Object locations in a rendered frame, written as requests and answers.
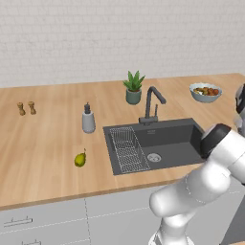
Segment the dark grey faucet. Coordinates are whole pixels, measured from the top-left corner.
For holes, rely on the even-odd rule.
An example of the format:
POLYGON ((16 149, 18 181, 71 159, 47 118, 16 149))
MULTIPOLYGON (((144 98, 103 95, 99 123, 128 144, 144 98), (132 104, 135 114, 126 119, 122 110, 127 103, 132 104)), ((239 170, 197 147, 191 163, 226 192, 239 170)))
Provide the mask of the dark grey faucet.
POLYGON ((162 96, 158 89, 154 86, 150 86, 147 90, 146 95, 146 105, 145 105, 145 116, 139 118, 139 123, 144 125, 150 125, 151 123, 156 123, 158 121, 158 105, 155 105, 155 112, 153 116, 150 116, 150 106, 151 106, 151 95, 154 94, 161 104, 166 104, 167 100, 162 96))

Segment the dark grey sink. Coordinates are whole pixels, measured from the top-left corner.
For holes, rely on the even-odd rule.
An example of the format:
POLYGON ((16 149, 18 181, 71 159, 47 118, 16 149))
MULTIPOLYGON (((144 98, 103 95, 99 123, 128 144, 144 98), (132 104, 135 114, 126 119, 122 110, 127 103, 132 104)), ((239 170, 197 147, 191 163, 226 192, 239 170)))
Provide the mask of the dark grey sink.
POLYGON ((122 175, 110 130, 132 126, 150 166, 149 170, 203 163, 200 141, 204 130, 193 119, 105 126, 104 137, 114 175, 122 175))

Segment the green pear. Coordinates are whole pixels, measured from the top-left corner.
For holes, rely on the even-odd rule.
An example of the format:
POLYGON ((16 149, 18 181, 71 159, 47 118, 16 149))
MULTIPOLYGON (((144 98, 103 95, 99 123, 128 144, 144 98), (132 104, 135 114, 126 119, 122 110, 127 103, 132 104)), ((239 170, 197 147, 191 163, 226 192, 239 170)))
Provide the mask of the green pear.
POLYGON ((86 162, 86 152, 80 153, 75 158, 75 166, 76 167, 83 167, 86 162))

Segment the grey soap dispenser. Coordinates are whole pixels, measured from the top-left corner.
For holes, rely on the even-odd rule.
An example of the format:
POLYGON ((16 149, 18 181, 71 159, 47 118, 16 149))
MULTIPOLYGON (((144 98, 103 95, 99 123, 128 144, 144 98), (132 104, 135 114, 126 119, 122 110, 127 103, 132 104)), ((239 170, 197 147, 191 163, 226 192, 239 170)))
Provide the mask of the grey soap dispenser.
POLYGON ((93 133, 96 129, 94 112, 90 108, 90 104, 84 105, 84 111, 82 112, 82 130, 85 133, 93 133))

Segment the potted green plant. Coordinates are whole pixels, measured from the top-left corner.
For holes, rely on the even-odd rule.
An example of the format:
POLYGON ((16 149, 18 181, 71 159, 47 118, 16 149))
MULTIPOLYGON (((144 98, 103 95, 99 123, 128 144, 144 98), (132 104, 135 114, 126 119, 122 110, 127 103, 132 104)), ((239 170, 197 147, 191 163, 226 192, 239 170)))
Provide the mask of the potted green plant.
POLYGON ((123 81, 123 85, 126 87, 126 101, 129 104, 136 105, 141 100, 142 95, 142 82, 145 77, 140 77, 140 72, 137 71, 135 75, 128 72, 128 80, 123 81))

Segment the grey bowl of fruit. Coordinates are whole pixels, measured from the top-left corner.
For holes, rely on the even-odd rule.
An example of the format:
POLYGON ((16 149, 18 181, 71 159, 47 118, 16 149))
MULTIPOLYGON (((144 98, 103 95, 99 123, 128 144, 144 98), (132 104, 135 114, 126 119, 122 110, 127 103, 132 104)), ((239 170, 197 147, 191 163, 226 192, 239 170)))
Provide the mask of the grey bowl of fruit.
POLYGON ((222 95, 220 87, 209 83, 193 83, 189 90, 196 101, 204 103, 214 102, 222 95))

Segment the wooden salt shaker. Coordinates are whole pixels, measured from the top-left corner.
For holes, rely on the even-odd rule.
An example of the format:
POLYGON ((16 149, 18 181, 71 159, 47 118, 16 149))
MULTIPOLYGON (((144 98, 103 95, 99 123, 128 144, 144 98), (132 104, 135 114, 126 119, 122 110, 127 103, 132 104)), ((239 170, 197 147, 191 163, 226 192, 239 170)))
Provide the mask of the wooden salt shaker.
POLYGON ((17 104, 17 107, 18 107, 18 109, 19 109, 19 114, 20 114, 21 116, 24 116, 24 115, 26 114, 26 112, 25 112, 24 107, 23 107, 23 102, 19 102, 19 103, 17 104))

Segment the grey drawer front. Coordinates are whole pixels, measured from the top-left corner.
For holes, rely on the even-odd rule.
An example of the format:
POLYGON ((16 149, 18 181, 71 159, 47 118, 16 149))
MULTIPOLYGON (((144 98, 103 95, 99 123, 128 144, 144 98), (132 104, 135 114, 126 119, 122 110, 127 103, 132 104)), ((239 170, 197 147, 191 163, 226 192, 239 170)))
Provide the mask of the grey drawer front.
POLYGON ((90 245, 87 222, 84 220, 32 227, 0 234, 0 245, 21 245, 22 241, 41 241, 42 245, 90 245))
POLYGON ((59 224, 85 217, 86 211, 83 198, 0 211, 0 234, 9 231, 29 229, 32 227, 38 228, 52 224, 59 224), (9 222, 12 219, 25 219, 27 216, 33 219, 33 223, 7 228, 4 228, 3 226, 5 222, 9 222))

